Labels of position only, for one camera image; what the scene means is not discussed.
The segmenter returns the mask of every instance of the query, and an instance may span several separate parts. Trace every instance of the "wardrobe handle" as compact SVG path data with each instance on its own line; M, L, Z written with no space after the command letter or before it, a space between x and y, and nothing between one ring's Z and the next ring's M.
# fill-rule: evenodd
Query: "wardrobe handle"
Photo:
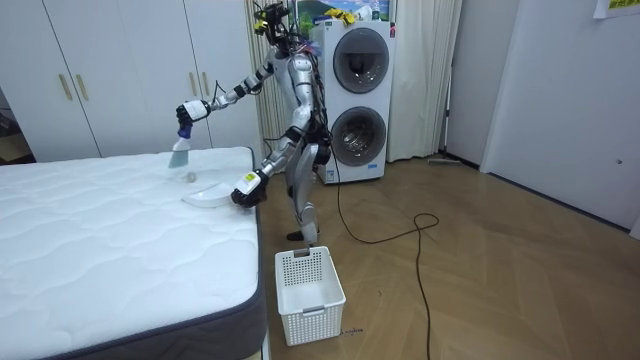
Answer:
M189 79L191 80L191 91L193 91L193 96L198 96L196 92L196 79L193 77L193 73L189 73Z
M87 89L84 88L84 81L82 81L82 76L76 75L76 80L78 80L78 86L80 86L82 97L85 101L89 101L89 95L87 95Z
M58 77L60 77L60 83L62 83L64 93L67 94L67 99L69 99L69 101L73 101L73 96L71 96L71 91L69 91L69 85L67 85L67 79L65 79L62 74L58 74Z
M204 92L209 96L209 81L207 81L207 73L202 72L202 81L204 81Z

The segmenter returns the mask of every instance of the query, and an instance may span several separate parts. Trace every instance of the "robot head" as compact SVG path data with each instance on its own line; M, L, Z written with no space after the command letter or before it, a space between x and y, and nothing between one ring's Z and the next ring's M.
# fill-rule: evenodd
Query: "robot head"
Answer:
M264 35L271 46L277 46L280 50L288 52L291 45L291 35L287 27L282 23L282 18L289 15L289 9L282 2L270 4L253 13L258 21L254 25L257 35Z

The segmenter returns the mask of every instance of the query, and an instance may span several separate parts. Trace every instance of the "mattress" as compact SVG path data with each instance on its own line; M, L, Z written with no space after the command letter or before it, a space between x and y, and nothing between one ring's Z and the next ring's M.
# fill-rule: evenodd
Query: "mattress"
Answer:
M181 198L250 149L0 167L0 359L241 359L266 333L256 210ZM195 172L189 182L187 173Z

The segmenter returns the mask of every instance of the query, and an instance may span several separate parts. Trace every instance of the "floor mop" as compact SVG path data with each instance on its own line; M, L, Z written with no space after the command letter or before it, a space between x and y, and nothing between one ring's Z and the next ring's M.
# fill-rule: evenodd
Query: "floor mop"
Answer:
M442 158L427 160L429 165L461 165L458 160L447 159L447 138L449 137L449 113L451 105L451 72L449 71L449 88L447 89L447 104L444 116L444 147L442 149Z

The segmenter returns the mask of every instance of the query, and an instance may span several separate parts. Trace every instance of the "yellow label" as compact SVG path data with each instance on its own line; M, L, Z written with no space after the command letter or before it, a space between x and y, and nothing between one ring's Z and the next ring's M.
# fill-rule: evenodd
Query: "yellow label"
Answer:
M609 10L636 5L640 5L640 0L611 0L609 2Z

